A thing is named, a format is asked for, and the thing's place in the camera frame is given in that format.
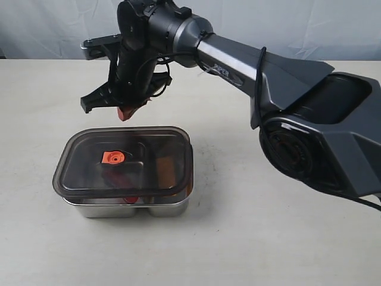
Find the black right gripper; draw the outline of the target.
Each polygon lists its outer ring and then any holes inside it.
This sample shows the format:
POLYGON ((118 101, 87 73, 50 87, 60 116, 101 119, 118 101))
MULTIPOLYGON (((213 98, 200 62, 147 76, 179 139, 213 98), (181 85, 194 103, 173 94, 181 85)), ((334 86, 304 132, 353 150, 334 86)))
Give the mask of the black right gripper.
POLYGON ((117 107, 117 117, 128 121, 147 100, 161 95, 171 84, 169 71, 154 72, 158 54, 151 49, 128 50, 122 44, 118 53, 115 82, 108 80, 86 96, 80 104, 85 113, 94 108, 117 107))

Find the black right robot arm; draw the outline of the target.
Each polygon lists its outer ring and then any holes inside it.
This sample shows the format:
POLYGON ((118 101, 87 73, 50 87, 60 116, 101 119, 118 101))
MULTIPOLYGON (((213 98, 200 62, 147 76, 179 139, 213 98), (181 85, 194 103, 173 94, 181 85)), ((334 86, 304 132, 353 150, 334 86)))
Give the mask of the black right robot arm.
POLYGON ((199 67, 247 94, 251 127, 269 162, 317 191, 380 195, 380 83, 216 35, 173 1, 123 1, 119 34, 83 42, 88 59, 108 57, 108 80, 81 98, 85 112, 139 108, 171 82, 159 64, 199 67))

